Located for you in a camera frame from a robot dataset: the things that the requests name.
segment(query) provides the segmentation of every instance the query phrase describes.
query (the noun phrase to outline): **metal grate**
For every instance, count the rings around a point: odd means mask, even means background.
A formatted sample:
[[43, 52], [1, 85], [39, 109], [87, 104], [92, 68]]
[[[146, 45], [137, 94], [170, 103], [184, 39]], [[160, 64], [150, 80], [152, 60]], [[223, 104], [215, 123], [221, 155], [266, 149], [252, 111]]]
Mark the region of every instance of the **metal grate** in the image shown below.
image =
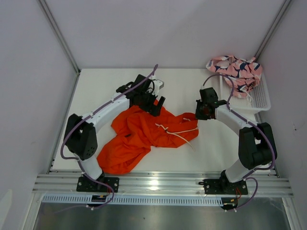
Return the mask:
[[[43, 198], [45, 203], [99, 204], [91, 202], [92, 195], [48, 194]], [[115, 196], [110, 204], [114, 205], [169, 205], [169, 206], [222, 206], [219, 197], [178, 197], [178, 196]]]

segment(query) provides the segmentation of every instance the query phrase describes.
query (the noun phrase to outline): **red garment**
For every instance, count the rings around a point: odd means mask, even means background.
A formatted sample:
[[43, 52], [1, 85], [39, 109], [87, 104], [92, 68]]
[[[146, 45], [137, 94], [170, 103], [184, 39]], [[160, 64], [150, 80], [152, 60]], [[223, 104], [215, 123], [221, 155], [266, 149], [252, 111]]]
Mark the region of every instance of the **red garment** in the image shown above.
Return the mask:
[[[117, 136], [102, 148], [97, 157], [98, 164], [104, 172], [129, 173], [150, 152], [151, 146], [177, 148], [186, 143], [183, 139], [166, 133], [156, 123], [168, 128], [169, 132], [197, 127], [197, 120], [192, 113], [174, 116], [162, 107], [160, 116], [154, 117], [133, 106], [119, 114], [112, 122], [111, 126]], [[190, 141], [197, 137], [198, 130], [179, 135]]]

